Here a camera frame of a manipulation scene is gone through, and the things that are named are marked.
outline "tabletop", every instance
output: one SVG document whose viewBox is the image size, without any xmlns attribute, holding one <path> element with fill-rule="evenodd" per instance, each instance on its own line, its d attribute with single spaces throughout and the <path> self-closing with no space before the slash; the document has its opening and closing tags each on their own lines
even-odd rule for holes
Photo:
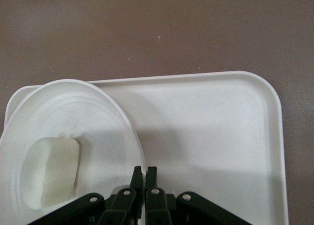
<svg viewBox="0 0 314 225">
<path fill-rule="evenodd" d="M 314 222 L 314 0 L 0 0 L 0 130 L 25 85 L 244 70 L 283 111 L 289 224 Z"/>
</svg>

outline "silver screw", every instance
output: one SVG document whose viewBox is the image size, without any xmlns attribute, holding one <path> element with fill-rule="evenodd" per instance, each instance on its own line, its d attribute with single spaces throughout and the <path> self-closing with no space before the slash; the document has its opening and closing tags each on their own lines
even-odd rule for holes
<svg viewBox="0 0 314 225">
<path fill-rule="evenodd" d="M 123 192 L 123 194 L 124 194 L 125 196 L 127 196 L 127 195 L 131 194 L 131 192 L 130 192 L 129 190 L 125 190 L 125 191 Z"/>
<path fill-rule="evenodd" d="M 91 198 L 89 199 L 89 202 L 96 202 L 97 200 L 98 200 L 97 197 L 91 197 Z"/>
<path fill-rule="evenodd" d="M 159 190 L 157 188 L 152 189 L 151 193 L 154 195 L 158 195 L 159 194 Z"/>
<path fill-rule="evenodd" d="M 184 199 L 185 201 L 190 201 L 192 199 L 192 197 L 189 194 L 184 194 L 182 196 L 182 199 Z"/>
</svg>

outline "white tray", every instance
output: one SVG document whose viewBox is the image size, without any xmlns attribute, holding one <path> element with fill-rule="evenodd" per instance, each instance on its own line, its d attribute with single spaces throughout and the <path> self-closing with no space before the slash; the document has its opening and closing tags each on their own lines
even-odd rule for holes
<svg viewBox="0 0 314 225">
<path fill-rule="evenodd" d="M 158 186 L 194 191 L 254 225 L 288 225 L 280 100 L 243 71 L 91 82 L 131 120 Z M 18 90 L 5 123 L 39 86 Z"/>
</svg>

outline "white food piece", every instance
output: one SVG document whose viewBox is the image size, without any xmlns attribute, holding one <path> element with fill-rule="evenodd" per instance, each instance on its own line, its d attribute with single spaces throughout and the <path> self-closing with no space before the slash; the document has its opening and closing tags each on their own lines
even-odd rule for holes
<svg viewBox="0 0 314 225">
<path fill-rule="evenodd" d="M 79 143 L 73 138 L 42 138 L 29 150 L 21 185 L 26 204 L 34 209 L 70 200 L 79 165 Z"/>
</svg>

